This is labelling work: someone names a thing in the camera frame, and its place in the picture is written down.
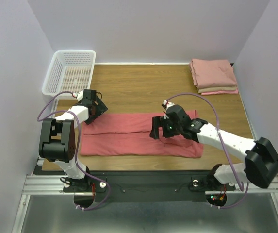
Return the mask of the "red t shirt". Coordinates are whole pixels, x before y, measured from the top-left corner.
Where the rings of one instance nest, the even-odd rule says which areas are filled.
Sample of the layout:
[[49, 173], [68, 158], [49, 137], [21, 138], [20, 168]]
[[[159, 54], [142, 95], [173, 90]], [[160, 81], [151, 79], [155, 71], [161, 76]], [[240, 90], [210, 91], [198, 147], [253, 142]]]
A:
[[84, 124], [81, 156], [153, 155], [200, 158], [203, 145], [178, 135], [171, 138], [149, 136], [152, 118], [159, 113], [104, 113]]

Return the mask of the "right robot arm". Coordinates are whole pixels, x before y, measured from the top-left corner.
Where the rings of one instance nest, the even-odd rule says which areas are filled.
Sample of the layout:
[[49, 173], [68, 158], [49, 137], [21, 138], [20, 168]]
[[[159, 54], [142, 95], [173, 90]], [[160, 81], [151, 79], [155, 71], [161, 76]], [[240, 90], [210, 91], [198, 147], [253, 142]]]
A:
[[213, 167], [209, 180], [218, 185], [252, 183], [266, 189], [278, 173], [278, 153], [270, 140], [264, 137], [255, 140], [228, 133], [203, 119], [191, 118], [179, 105], [169, 103], [165, 105], [164, 115], [152, 118], [150, 137], [159, 139], [159, 131], [165, 138], [181, 135], [238, 158], [241, 161], [239, 164]]

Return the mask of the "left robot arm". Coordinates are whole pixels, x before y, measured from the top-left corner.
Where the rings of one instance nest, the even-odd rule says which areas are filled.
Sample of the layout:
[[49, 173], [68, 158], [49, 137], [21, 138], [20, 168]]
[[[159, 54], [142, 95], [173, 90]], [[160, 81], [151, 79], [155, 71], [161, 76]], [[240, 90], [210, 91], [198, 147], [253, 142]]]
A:
[[74, 97], [77, 103], [58, 117], [40, 118], [42, 113], [37, 117], [37, 121], [42, 123], [39, 156], [64, 171], [66, 176], [60, 178], [64, 192], [94, 192], [96, 185], [89, 176], [89, 168], [78, 159], [81, 124], [90, 125], [108, 108], [102, 102], [102, 94], [96, 90], [64, 91], [53, 98], [65, 93]]

